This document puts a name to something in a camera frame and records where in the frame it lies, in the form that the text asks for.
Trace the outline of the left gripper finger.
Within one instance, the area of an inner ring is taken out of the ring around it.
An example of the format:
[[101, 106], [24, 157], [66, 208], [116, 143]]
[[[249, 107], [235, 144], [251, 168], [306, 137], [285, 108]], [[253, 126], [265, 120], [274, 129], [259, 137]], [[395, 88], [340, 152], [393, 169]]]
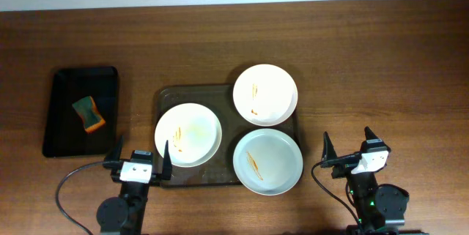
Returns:
[[106, 155], [104, 160], [106, 162], [118, 161], [122, 153], [123, 143], [124, 143], [124, 135], [121, 135], [119, 139], [117, 140], [116, 146], [113, 149], [111, 149], [111, 151]]
[[163, 156], [163, 167], [161, 171], [161, 179], [169, 181], [172, 176], [172, 163], [169, 154], [169, 141], [165, 143], [164, 156]]

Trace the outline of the white plate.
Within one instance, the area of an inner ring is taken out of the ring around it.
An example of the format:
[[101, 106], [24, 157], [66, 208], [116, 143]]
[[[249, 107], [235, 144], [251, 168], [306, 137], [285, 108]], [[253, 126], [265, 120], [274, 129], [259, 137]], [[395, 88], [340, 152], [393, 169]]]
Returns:
[[243, 71], [232, 92], [237, 112], [248, 122], [271, 127], [285, 122], [298, 103], [292, 76], [272, 64], [258, 64]]
[[160, 117], [154, 134], [161, 156], [169, 152], [171, 163], [191, 168], [207, 162], [218, 151], [222, 128], [218, 117], [208, 107], [183, 103]]

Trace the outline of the green and orange sponge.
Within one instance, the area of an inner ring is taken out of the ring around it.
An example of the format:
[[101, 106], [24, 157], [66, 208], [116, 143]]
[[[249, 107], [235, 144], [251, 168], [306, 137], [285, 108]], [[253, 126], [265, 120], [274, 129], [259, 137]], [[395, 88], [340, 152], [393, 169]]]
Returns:
[[91, 96], [81, 98], [72, 104], [73, 109], [81, 118], [86, 133], [91, 134], [106, 124]]

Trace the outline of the grey-white plate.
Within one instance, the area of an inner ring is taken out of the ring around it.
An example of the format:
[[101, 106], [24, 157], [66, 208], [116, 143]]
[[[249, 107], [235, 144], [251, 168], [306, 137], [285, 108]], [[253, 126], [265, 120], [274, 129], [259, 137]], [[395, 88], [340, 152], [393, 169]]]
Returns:
[[250, 191], [280, 195], [292, 189], [303, 173], [303, 156], [286, 133], [258, 129], [243, 136], [232, 158], [234, 172]]

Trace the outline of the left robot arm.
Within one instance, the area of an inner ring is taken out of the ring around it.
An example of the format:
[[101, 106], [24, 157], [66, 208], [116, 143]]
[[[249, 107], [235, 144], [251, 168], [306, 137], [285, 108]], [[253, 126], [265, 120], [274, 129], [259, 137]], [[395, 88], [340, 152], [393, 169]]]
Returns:
[[101, 234], [140, 234], [149, 189], [171, 179], [172, 164], [169, 144], [164, 144], [163, 169], [153, 168], [152, 152], [135, 150], [129, 159], [120, 157], [123, 139], [106, 155], [103, 167], [111, 171], [111, 180], [121, 185], [117, 197], [104, 200], [96, 218]]

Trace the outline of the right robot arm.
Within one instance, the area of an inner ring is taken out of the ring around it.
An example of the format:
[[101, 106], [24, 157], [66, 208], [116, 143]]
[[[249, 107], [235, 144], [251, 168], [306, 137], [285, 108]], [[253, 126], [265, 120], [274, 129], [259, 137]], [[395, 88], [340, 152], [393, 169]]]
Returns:
[[345, 178], [347, 209], [357, 222], [343, 234], [401, 234], [405, 211], [410, 200], [408, 191], [393, 184], [378, 184], [375, 174], [387, 165], [391, 148], [369, 127], [364, 128], [365, 140], [360, 150], [338, 156], [327, 133], [323, 133], [320, 167], [331, 168], [331, 177]]

